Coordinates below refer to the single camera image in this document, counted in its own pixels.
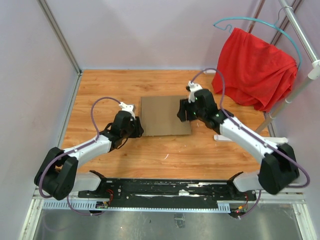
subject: hanger hook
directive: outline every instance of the hanger hook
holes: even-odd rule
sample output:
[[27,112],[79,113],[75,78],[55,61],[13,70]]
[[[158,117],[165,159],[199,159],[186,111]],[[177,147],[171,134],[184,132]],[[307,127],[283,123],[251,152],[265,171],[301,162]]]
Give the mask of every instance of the hanger hook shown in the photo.
[[292,8],[292,6],[284,6],[284,7],[280,8],[280,10],[278,11],[278,20],[275,21],[275,23],[273,24],[274,26],[279,22],[281,10],[282,10],[282,9],[285,9],[285,8],[290,8],[290,9],[292,9],[292,11],[294,10],[294,9]]
[[213,26],[215,26],[216,28],[218,28],[218,29],[221,29],[221,30],[227,30],[228,29],[228,27],[230,27],[229,28],[229,33],[232,33],[232,25],[231,24],[228,24],[227,26],[225,26],[225,28],[222,28],[222,27],[219,27],[219,26],[217,26],[216,24],[213,24]]

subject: white clip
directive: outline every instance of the white clip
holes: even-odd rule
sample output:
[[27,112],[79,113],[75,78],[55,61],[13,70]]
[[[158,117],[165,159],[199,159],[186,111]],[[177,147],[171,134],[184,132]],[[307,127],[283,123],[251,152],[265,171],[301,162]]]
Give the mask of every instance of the white clip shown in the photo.
[[119,104],[120,108],[123,110],[123,111],[126,111],[126,112],[129,112],[131,113],[132,117],[134,119],[136,119],[136,115],[134,113],[135,111],[135,105],[134,104],[125,104],[123,101]]
[[193,82],[189,81],[188,87],[190,89],[188,101],[189,101],[189,103],[194,103],[196,101],[195,92],[201,90],[202,86],[198,83],[193,83]]
[[242,123],[241,123],[240,121],[237,122],[237,123],[238,123],[238,125],[239,125],[239,126],[238,126],[238,129],[241,130],[241,129],[242,129]]
[[316,60],[312,63],[313,69],[309,72],[308,78],[316,80],[320,77],[320,60]]

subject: black mount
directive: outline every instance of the black mount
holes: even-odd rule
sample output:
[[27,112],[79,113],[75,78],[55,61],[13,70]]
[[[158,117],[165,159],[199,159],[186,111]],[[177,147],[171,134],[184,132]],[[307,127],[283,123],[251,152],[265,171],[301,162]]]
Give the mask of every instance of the black mount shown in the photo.
[[[100,132],[111,142],[110,151],[119,149],[123,146],[123,140],[140,138],[144,133],[140,124],[139,117],[133,118],[128,111],[119,111],[112,123],[109,123],[105,129]],[[48,164],[64,151],[58,147],[50,149],[34,178],[34,184],[39,186],[42,173]],[[75,184],[77,174],[78,160],[76,157],[69,155],[63,156],[53,164],[46,173],[42,189],[52,195],[57,200],[62,200],[71,192]]]
[[115,115],[113,122],[100,132],[112,142],[110,152],[118,149],[123,140],[140,138],[143,133],[140,118],[138,116],[133,118],[130,112],[122,110]]
[[123,192],[123,185],[121,183],[110,181],[110,179],[106,178],[105,176],[103,176],[101,173],[97,171],[90,170],[90,172],[97,175],[101,179],[101,182],[99,186],[96,188],[96,190],[94,191],[89,191],[89,190],[79,191],[78,193],[79,198],[107,199],[110,197],[110,193],[107,192],[108,189],[113,191],[114,199],[121,198],[122,192]]
[[[278,150],[289,158],[296,160],[294,149],[287,143],[278,145]],[[276,195],[299,177],[298,168],[276,152],[265,154],[262,159],[259,183],[269,194]]]
[[[180,100],[177,117],[181,122],[200,120],[208,129],[220,134],[220,125],[227,119],[227,116],[221,109],[218,109],[212,93],[204,88],[196,91],[194,97],[195,102],[189,102],[188,99]],[[231,117],[234,116],[231,112],[226,112]]]

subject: white connector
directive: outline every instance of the white connector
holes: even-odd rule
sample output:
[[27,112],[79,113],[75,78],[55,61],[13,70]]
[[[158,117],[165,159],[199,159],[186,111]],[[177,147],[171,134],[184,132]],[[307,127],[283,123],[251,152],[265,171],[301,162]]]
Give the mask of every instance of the white connector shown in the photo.
[[198,83],[193,83],[191,81],[188,82],[188,86],[190,88],[188,101],[189,103],[194,103],[196,101],[195,92],[201,90],[202,86]]
[[123,101],[119,104],[119,107],[123,110],[123,111],[126,111],[126,112],[129,112],[131,113],[132,117],[135,119],[136,118],[136,115],[134,113],[135,111],[135,105],[134,104],[125,104]]
[[209,69],[209,70],[205,70],[203,73],[207,74],[207,75],[210,75],[210,74],[216,74],[216,71],[213,70],[213,69]]

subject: red wire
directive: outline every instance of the red wire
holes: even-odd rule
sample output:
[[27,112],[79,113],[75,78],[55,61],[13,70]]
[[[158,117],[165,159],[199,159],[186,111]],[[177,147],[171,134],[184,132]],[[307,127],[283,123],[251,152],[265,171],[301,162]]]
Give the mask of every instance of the red wire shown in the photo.
[[110,193],[110,198],[109,198],[109,205],[110,205],[111,201],[114,199],[114,191],[112,191],[111,189],[107,189],[106,191]]
[[245,196],[245,199],[246,199],[245,207],[248,209],[249,197],[248,197],[248,194],[246,194],[246,193],[244,193],[244,196]]

